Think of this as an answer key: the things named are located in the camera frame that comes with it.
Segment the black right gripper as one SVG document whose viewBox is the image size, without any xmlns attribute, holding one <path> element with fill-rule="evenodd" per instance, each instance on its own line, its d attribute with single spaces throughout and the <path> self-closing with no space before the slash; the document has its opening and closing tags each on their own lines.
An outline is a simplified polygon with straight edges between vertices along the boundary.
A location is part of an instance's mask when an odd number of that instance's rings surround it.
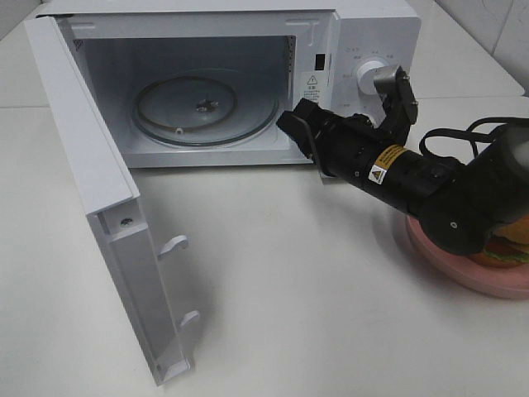
<svg viewBox="0 0 529 397">
<path fill-rule="evenodd" d="M 364 114 L 339 116 L 316 103 L 301 99 L 293 112 L 283 112 L 276 122 L 321 175 L 344 176 L 365 135 L 374 125 Z"/>
</svg>

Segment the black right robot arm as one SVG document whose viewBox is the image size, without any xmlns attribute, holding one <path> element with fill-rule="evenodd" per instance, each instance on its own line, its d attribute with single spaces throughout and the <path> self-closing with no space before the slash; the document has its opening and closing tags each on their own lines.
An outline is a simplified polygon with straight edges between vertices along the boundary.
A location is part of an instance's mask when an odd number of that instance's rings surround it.
<svg viewBox="0 0 529 397">
<path fill-rule="evenodd" d="M 301 100 L 277 125 L 329 177 L 342 179 L 418 220 L 427 238 L 459 256 L 481 252 L 493 232 L 528 213 L 528 120 L 486 117 L 461 131 L 437 128 L 424 138 L 467 141 L 482 151 L 464 164 L 419 142 L 404 148 L 416 121 L 374 127 L 362 114 L 341 117 Z"/>
</svg>

